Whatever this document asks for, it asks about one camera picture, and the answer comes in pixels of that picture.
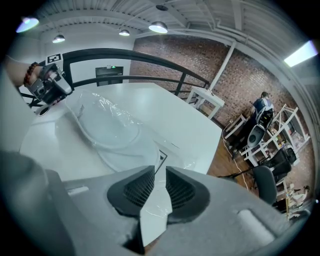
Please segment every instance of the ceiling lamp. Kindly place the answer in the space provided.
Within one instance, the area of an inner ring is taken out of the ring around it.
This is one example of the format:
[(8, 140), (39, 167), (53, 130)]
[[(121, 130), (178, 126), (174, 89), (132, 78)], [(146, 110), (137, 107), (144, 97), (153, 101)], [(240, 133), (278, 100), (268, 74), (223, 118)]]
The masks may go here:
[(63, 41), (65, 41), (65, 37), (62, 34), (58, 34), (53, 40), (52, 43), (56, 44), (56, 43), (61, 43)]
[(161, 34), (165, 34), (168, 32), (167, 25), (161, 21), (152, 22), (151, 25), (149, 26), (149, 29)]
[(316, 47), (312, 41), (306, 42), (298, 50), (292, 53), (288, 58), (284, 60), (289, 67), (293, 67), (301, 62), (304, 62), (307, 59), (310, 59), (313, 56), (318, 54)]
[(122, 29), (122, 30), (120, 31), (119, 35), (128, 37), (128, 36), (130, 36), (130, 33), (129, 33), (128, 30)]
[(27, 31), (35, 27), (38, 23), (39, 23), (39, 20), (37, 20), (36, 18), (25, 17), (22, 19), (21, 24), (19, 25), (19, 27), (16, 29), (15, 32), (21, 33), (21, 32)]

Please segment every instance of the person's hair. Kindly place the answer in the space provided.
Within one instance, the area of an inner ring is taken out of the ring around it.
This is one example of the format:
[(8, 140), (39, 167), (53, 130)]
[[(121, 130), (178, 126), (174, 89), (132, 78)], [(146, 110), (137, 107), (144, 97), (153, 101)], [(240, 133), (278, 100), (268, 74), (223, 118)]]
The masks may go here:
[(265, 98), (268, 97), (269, 98), (269, 93), (267, 93), (266, 91), (264, 91), (263, 93), (261, 93), (261, 98)]

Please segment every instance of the black metal railing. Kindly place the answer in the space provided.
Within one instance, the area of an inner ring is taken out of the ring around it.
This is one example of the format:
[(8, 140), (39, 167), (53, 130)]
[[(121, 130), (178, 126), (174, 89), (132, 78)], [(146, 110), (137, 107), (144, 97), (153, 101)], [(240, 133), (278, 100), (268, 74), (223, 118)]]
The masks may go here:
[[(169, 61), (164, 58), (160, 58), (151, 54), (142, 53), (142, 52), (133, 51), (133, 50), (115, 49), (115, 48), (95, 48), (95, 49), (76, 50), (76, 51), (63, 53), (62, 59), (63, 59), (63, 71), (65, 72), (65, 80), (69, 83), (69, 85), (71, 85), (73, 90), (75, 87), (88, 85), (92, 83), (111, 81), (111, 80), (153, 80), (153, 81), (177, 83), (176, 89), (169, 90), (169, 92), (178, 96), (179, 93), (191, 92), (190, 90), (181, 90), (182, 85), (190, 85), (190, 86), (201, 87), (201, 88), (205, 88), (207, 85), (209, 85), (208, 80), (206, 80), (200, 75), (194, 73), (193, 71), (179, 64), (176, 64), (172, 61)], [(73, 82), (71, 67), (70, 67), (72, 63), (83, 62), (88, 60), (98, 60), (98, 59), (123, 59), (123, 60), (133, 60), (133, 61), (152, 63), (152, 64), (156, 64), (159, 66), (163, 66), (166, 68), (179, 71), (182, 74), (179, 80), (165, 78), (165, 77), (157, 77), (157, 76), (145, 76), (145, 75), (113, 75), (113, 76), (97, 77), (97, 78), (86, 79), (78, 82)], [(202, 84), (200, 85), (200, 84), (195, 84), (191, 82), (185, 82), (185, 78), (187, 75), (199, 80), (200, 83)], [(36, 106), (38, 105), (39, 102), (40, 102), (39, 100), (34, 99), (29, 104), (29, 106), (30, 107)]]

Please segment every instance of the white pipe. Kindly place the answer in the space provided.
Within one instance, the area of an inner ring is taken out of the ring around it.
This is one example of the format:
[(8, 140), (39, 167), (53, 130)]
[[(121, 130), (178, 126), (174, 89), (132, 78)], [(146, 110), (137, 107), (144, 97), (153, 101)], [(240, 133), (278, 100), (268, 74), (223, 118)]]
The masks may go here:
[(221, 76), (222, 73), (224, 72), (224, 70), (225, 70), (225, 68), (226, 68), (226, 66), (227, 66), (227, 64), (228, 64), (228, 62), (229, 62), (229, 60), (230, 60), (230, 57), (231, 57), (232, 53), (234, 52), (234, 49), (235, 49), (236, 45), (237, 45), (237, 41), (233, 41), (233, 43), (232, 43), (232, 45), (231, 45), (231, 47), (230, 47), (230, 49), (229, 49), (229, 51), (228, 51), (228, 54), (226, 55), (226, 57), (225, 57), (222, 65), (221, 65), (218, 73), (216, 74), (215, 78), (213, 79), (212, 83), (210, 84), (209, 90), (212, 90), (213, 87), (214, 87), (214, 86), (216, 85), (216, 83), (218, 82), (220, 76)]

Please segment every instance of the white cable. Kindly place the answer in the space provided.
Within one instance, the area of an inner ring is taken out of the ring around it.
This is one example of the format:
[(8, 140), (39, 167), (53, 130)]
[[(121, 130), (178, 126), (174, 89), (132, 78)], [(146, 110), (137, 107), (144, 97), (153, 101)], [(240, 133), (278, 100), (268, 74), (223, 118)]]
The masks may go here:
[[(229, 152), (229, 149), (228, 149), (227, 146), (226, 146), (227, 141), (226, 141), (226, 139), (224, 138), (224, 135), (223, 135), (225, 129), (227, 129), (227, 127), (228, 127), (229, 125), (231, 125), (231, 124), (232, 124), (232, 122), (229, 122), (229, 124), (223, 129), (223, 131), (222, 131), (222, 133), (221, 133), (221, 137), (222, 137), (222, 140), (223, 140), (223, 145), (224, 145), (224, 147), (225, 147), (226, 150), (228, 151), (229, 155), (232, 157), (232, 154)], [(233, 161), (234, 161), (234, 163), (235, 163), (235, 166), (238, 168), (238, 170), (239, 170), (240, 172), (242, 172), (242, 170), (240, 170), (240, 168), (238, 167), (236, 160), (233, 159)], [(242, 177), (243, 177), (243, 181), (244, 181), (244, 184), (245, 184), (245, 186), (246, 186), (246, 189), (249, 190), (248, 185), (247, 185), (247, 183), (246, 183), (245, 176), (244, 176), (243, 173), (242, 173)]]

